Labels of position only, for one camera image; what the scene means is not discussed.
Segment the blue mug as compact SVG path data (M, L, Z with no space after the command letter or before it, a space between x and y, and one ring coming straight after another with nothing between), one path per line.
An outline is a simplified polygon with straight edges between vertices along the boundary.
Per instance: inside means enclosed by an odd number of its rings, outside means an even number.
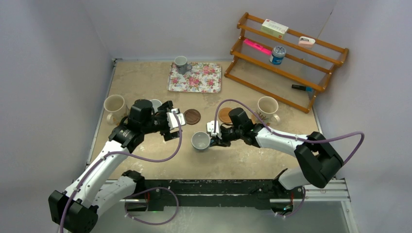
M205 132L196 132L191 138L191 144L197 151L205 151L210 146L210 137Z

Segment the pink mug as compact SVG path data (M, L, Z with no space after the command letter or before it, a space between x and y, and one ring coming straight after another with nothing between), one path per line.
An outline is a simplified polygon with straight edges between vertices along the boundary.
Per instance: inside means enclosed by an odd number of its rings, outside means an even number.
M152 103L154 113L157 113L158 108L161 107L161 105L162 105L162 102L160 100L157 100L157 99L152 99L152 100L150 100L150 102Z

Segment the orange coaster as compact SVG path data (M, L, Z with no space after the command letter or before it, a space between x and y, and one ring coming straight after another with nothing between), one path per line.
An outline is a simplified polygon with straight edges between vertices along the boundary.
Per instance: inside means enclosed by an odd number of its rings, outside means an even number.
M225 107L225 108L222 108L222 109L219 110L218 117L219 117L219 120L222 123L225 123L225 124L231 124L232 123L232 121L230 119L230 116L229 116L229 112L231 110L232 110L232 108L229 108L229 107Z

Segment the dark wooden coaster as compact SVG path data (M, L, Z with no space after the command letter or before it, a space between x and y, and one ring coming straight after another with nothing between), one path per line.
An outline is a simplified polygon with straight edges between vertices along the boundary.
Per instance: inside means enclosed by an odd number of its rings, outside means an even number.
M201 114L196 109L188 109L184 112L184 117L188 125L194 125L200 121Z

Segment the beige mug with pattern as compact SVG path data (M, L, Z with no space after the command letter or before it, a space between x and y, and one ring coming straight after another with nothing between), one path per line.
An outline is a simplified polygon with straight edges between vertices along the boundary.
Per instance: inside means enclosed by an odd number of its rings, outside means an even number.
M123 96L111 95L104 101L104 109L108 112L106 116L106 122L109 125L119 125L121 120L128 116L129 107Z

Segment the tall beige mug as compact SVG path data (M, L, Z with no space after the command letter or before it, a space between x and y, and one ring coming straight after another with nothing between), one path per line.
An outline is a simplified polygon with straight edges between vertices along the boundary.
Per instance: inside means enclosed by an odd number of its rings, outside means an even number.
M258 100L255 113L266 124L278 124L280 123L280 117L276 114L278 109L278 102L274 98L264 96Z

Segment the small grey mug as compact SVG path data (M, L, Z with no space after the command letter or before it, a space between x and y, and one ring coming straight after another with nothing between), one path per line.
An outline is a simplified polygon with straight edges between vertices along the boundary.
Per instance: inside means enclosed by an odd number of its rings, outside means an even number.
M185 56L177 56L174 59L174 63L179 74L184 75L192 70L192 65L188 63L188 59Z

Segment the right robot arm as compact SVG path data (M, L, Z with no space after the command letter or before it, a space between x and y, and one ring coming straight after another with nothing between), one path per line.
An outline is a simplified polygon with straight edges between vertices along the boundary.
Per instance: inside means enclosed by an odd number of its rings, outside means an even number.
M299 141L298 135L254 123L242 108L232 109L229 117L232 122L229 127L214 120L206 124L211 136L210 146L229 147L232 141L242 140L247 145L273 149L297 159L298 167L285 169L274 179L273 192L280 198L304 185L324 188L344 165L341 156L329 143L319 143L324 140L319 132L303 135L304 141Z

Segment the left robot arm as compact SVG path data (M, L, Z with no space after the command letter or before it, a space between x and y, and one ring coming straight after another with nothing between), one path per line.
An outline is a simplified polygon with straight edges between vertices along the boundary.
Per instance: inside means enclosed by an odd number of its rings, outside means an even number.
M89 233L100 215L123 198L138 199L148 192L144 177L136 171L125 172L114 184L103 188L113 171L128 157L147 162L161 163L173 158L149 159L133 154L133 151L150 133L160 133L165 141L177 138L182 141L182 126L186 124L183 113L167 101L158 108L149 100L136 100L130 112L124 116L108 137L98 157L63 192L53 191L48 198L53 222L59 231Z

